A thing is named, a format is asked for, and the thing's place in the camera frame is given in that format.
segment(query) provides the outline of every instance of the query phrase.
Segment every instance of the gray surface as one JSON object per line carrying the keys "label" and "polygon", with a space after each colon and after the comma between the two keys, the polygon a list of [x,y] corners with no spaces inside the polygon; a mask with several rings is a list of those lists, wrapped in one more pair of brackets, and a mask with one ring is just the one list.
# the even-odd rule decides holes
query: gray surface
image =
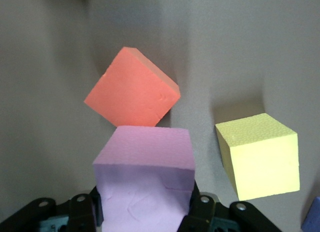
{"label": "gray surface", "polygon": [[267,112],[299,136],[301,190],[250,200],[297,232],[320,195],[320,0],[0,0],[0,221],[95,185],[114,127],[83,100],[123,46],[175,80],[201,191],[237,200],[214,124]]}

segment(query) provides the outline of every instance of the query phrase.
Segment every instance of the blue foam block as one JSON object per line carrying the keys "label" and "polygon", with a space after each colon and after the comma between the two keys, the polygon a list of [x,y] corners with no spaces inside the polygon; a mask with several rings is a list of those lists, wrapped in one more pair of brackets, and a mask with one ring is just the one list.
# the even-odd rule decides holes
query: blue foam block
{"label": "blue foam block", "polygon": [[319,232],[320,231],[320,197],[316,197],[306,218],[301,226],[303,232]]}

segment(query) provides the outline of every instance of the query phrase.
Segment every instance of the purple foam block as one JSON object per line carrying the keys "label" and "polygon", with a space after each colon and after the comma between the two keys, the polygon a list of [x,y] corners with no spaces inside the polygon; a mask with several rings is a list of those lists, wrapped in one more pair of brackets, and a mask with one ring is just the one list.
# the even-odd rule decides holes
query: purple foam block
{"label": "purple foam block", "polygon": [[195,182],[188,130],[119,126],[93,166],[103,232],[177,231]]}
{"label": "purple foam block", "polygon": [[301,226],[303,232],[320,231],[320,197],[316,197],[309,209],[308,214]]}

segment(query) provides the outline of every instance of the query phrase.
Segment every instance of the yellow foam block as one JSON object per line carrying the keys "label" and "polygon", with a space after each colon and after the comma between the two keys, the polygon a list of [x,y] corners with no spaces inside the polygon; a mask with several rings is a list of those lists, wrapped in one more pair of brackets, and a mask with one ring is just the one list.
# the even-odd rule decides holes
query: yellow foam block
{"label": "yellow foam block", "polygon": [[300,189],[298,135],[266,113],[215,125],[239,200]]}

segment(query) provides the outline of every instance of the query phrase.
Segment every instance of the foam cube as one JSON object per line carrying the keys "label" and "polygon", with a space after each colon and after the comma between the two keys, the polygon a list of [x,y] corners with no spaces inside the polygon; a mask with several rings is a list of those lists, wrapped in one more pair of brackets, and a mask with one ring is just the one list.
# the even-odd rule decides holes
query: foam cube
{"label": "foam cube", "polygon": [[239,200],[300,189],[298,135],[266,113],[215,125]]}
{"label": "foam cube", "polygon": [[138,49],[124,47],[84,102],[116,127],[155,126],[179,98],[172,79]]}
{"label": "foam cube", "polygon": [[176,232],[195,182],[189,132],[119,126],[93,162],[102,231]]}
{"label": "foam cube", "polygon": [[320,197],[316,197],[301,226],[303,232],[319,232],[320,230]]}

